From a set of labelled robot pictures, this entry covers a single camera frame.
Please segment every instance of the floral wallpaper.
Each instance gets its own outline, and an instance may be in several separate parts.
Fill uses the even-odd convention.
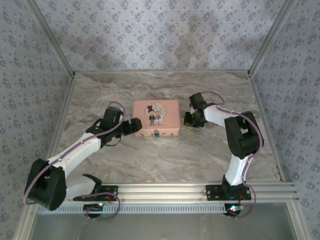
[[[23,0],[1,0],[0,9],[0,240],[9,240],[30,166],[46,157],[70,77]]]
[[[254,76],[283,169],[320,239],[320,2],[298,0]]]
[[[249,69],[283,0],[36,0],[74,71]]]

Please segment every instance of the pink tin box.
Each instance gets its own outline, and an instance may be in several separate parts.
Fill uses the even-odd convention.
[[[180,131],[178,100],[137,100],[133,117],[139,118],[142,129],[136,136],[177,136]]]

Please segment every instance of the robotic arm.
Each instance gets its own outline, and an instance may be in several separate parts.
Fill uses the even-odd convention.
[[[207,103],[201,93],[196,93],[189,99],[191,111],[185,113],[184,124],[186,126],[199,128],[203,127],[205,123],[211,122],[226,130],[228,147],[232,154],[228,171],[222,179],[221,188],[225,198],[232,199],[237,195],[239,189],[243,189],[243,181],[246,180],[246,173],[250,164],[248,158],[252,157],[259,149],[258,133],[241,116],[223,112],[215,103]],[[258,127],[252,112],[246,111],[242,115],[249,118]]]
[[[32,164],[24,193],[42,169],[57,159],[58,161],[39,177],[31,188],[28,198],[53,211],[66,199],[100,193],[102,182],[92,175],[85,174],[80,179],[74,180],[69,180],[67,177],[77,165],[106,146],[112,138],[120,139],[142,128],[138,118],[132,118],[131,122],[123,121],[123,114],[121,109],[109,106],[103,118],[97,120],[78,141],[66,150],[49,158],[48,161],[37,159]]]

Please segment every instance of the marble surface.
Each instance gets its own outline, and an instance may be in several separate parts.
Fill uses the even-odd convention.
[[[117,146],[105,146],[89,156],[70,177],[88,173],[108,183],[221,181],[231,158],[225,130],[213,123],[203,128],[182,124],[190,110],[189,96],[207,90],[222,95],[225,108],[252,111],[257,119],[265,146],[252,161],[247,179],[280,179],[249,80],[245,74],[225,72],[77,74],[60,151],[101,118],[110,101],[123,104],[128,120],[134,100],[178,99],[181,131],[176,137],[125,136]],[[210,93],[203,96],[207,102],[218,101]]]

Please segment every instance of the cartoon couple illustration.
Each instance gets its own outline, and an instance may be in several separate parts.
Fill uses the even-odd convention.
[[[147,106],[147,108],[148,108],[148,113],[150,114],[150,116],[149,116],[150,126],[154,126],[155,122],[157,122],[157,124],[159,126],[160,122],[162,122],[164,119],[162,112],[159,110],[156,110],[156,111],[153,110],[152,105]]]

